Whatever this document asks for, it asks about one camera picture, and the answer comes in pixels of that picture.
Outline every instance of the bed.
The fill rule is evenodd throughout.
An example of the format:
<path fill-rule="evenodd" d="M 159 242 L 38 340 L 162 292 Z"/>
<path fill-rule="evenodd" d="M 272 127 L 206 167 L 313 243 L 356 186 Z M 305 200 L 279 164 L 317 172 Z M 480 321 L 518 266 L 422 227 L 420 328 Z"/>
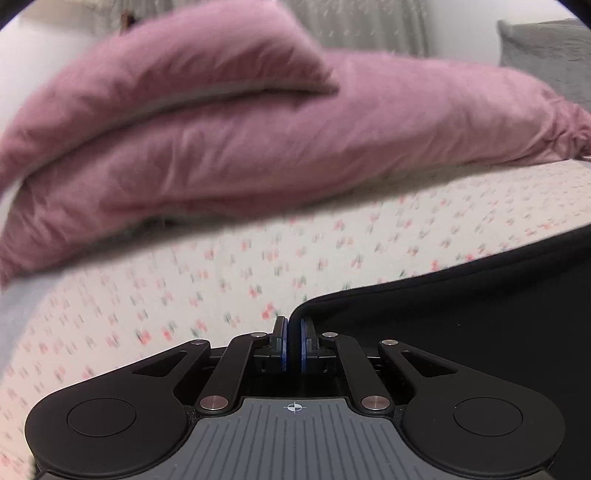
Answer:
<path fill-rule="evenodd" d="M 193 338 L 223 346 L 312 298 L 446 271 L 591 224 L 581 160 L 393 173 L 255 222 L 153 225 L 0 297 L 0 479 L 30 477 L 44 396 Z"/>

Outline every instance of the black fabric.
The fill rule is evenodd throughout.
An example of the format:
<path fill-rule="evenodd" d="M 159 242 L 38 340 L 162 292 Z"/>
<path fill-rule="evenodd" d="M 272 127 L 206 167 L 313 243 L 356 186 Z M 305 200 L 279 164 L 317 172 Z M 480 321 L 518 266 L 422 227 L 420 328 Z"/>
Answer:
<path fill-rule="evenodd" d="M 351 335 L 370 349 L 398 339 L 543 393 L 567 424 L 552 473 L 575 480 L 591 478 L 590 307 L 587 226 L 434 274 L 319 297 L 291 319 L 310 316 L 317 332 Z"/>

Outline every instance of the gray pillow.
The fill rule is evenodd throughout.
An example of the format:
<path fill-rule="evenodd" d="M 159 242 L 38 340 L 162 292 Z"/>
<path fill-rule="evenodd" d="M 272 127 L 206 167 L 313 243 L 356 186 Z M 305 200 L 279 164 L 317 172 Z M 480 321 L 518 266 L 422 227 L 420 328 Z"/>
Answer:
<path fill-rule="evenodd" d="M 501 65 L 548 83 L 591 111 L 591 30 L 577 19 L 539 24 L 497 23 Z"/>

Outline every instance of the curtain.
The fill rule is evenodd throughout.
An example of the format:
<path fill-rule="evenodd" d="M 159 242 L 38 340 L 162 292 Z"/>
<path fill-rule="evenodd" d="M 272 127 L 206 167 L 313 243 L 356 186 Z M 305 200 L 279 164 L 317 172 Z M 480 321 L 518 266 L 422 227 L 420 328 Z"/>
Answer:
<path fill-rule="evenodd" d="M 277 0 L 326 47 L 428 55 L 425 0 Z M 195 0 L 37 0 L 24 20 L 91 31 L 117 31 L 124 10 L 139 18 L 161 15 Z"/>
<path fill-rule="evenodd" d="M 281 0 L 325 47 L 428 56 L 424 0 Z"/>

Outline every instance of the gray ribbed plate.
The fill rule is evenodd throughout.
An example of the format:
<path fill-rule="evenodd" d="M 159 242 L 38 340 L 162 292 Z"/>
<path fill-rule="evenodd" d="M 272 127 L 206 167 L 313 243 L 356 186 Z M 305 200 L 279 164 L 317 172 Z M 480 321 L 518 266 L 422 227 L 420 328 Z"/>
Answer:
<path fill-rule="evenodd" d="M 54 480 L 45 475 L 43 480 Z M 458 480 L 419 458 L 388 420 L 343 399 L 259 400 L 197 422 L 170 458 L 133 480 Z M 530 480 L 551 480 L 539 473 Z"/>

